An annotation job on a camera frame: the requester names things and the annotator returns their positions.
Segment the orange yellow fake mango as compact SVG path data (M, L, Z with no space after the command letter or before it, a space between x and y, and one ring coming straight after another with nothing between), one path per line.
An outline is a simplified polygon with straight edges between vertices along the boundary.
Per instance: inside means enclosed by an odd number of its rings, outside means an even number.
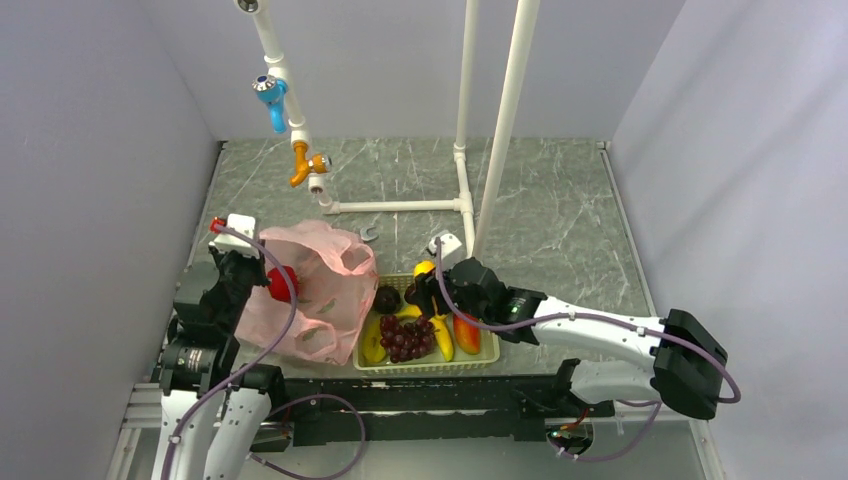
M423 260L415 265L413 268L413 277L415 279L421 276L427 276L434 272L436 269L436 265L431 260Z

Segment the yellow fake banana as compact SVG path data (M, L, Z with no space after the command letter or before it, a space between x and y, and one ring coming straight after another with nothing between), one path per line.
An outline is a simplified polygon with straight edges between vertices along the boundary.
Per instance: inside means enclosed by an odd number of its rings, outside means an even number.
M421 335L430 338L426 347L427 352L437 348L445 362L454 360L453 337L444 316L426 317L417 306L407 305L397 313L397 317L402 327L409 325L415 332L420 332Z

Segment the dark red fake grapes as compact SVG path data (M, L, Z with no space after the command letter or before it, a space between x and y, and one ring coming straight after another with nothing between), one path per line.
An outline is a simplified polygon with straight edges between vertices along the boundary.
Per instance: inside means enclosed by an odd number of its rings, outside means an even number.
M379 345L391 363L420 359L435 348L435 326L423 317L400 319L383 316L379 321Z

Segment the red fake tomato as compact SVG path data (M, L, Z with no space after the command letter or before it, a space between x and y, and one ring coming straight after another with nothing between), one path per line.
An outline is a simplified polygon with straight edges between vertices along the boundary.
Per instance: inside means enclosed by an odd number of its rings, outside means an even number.
M291 266L284 265L282 269L272 268L267 272L267 277L269 280L267 289L272 299L290 303L293 298L299 296L299 280Z

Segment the pink plastic bag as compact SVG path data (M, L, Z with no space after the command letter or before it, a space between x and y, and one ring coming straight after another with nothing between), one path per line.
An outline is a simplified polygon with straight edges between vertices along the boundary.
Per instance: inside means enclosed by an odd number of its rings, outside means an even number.
M259 233L297 280L294 320L274 351L343 365L351 357L379 282L376 255L360 236L320 220Z

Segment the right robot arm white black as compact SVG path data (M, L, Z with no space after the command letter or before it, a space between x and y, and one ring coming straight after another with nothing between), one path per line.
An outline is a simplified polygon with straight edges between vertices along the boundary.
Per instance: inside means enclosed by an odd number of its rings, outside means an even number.
M431 261L413 271L409 298L426 315L451 314L502 340L592 350L604 361L561 362L551 401L574 415L607 401L659 402L697 420L712 420L721 404L741 399L724 347L691 313L618 315L508 286L478 260L450 268Z

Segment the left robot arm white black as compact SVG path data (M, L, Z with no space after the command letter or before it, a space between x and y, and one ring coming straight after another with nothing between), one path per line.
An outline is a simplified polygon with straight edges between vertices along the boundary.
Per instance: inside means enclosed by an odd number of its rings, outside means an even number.
M256 286L261 255L214 251L187 267L173 300L176 332L161 356L161 427L155 479L235 479L263 420L279 417L287 392L278 367L232 376L236 327Z

